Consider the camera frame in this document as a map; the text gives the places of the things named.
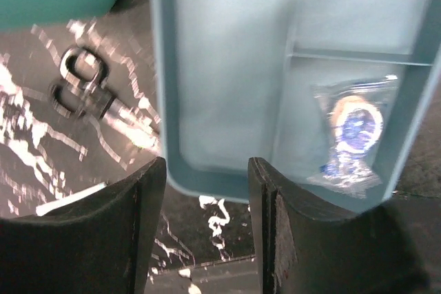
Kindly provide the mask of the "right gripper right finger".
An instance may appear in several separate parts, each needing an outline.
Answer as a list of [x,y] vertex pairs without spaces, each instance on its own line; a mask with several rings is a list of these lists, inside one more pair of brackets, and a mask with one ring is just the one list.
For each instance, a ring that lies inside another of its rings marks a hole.
[[397,197],[354,213],[263,158],[249,159],[247,171],[262,293],[430,292],[430,199]]

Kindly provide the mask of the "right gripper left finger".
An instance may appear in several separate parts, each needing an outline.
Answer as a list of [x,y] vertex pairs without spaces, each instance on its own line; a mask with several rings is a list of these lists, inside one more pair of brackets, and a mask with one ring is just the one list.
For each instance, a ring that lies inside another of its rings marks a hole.
[[2,293],[142,293],[166,186],[158,157],[44,216],[1,221]]

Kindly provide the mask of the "small tape roll bag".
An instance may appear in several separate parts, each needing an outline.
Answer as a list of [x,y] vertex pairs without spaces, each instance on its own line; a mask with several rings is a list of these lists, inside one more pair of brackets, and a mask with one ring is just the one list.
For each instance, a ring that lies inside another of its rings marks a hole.
[[327,162],[307,180],[355,198],[381,183],[367,163],[367,156],[382,138],[389,104],[399,87],[398,77],[389,74],[365,81],[343,81],[313,85],[329,139]]

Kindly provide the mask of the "blue-grey divider tray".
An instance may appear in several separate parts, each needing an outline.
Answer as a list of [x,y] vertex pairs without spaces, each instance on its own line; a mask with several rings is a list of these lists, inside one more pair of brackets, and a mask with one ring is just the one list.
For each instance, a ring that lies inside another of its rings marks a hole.
[[[152,0],[171,185],[247,202],[247,163],[352,211],[393,193],[440,79],[440,0]],[[329,139],[313,85],[389,74],[399,87],[367,156],[381,183],[355,198],[311,185]]]

